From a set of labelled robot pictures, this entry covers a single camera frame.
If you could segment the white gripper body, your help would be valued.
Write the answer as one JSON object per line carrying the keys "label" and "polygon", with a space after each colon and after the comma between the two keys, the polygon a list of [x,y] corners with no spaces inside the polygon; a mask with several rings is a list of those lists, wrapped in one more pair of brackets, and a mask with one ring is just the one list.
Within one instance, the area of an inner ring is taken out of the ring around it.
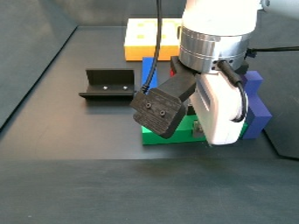
{"label": "white gripper body", "polygon": [[189,99],[206,142],[234,143],[244,124],[244,120],[233,122],[241,115],[241,96],[225,75],[221,72],[197,74]]}

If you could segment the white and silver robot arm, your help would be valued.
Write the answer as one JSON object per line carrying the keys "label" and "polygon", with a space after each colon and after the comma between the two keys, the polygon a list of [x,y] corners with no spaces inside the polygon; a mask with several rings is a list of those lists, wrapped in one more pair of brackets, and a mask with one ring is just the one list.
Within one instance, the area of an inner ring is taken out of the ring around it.
{"label": "white and silver robot arm", "polygon": [[190,104],[209,144],[232,144],[246,118],[248,97],[236,74],[256,28],[260,0],[186,0],[178,61],[194,71]]}

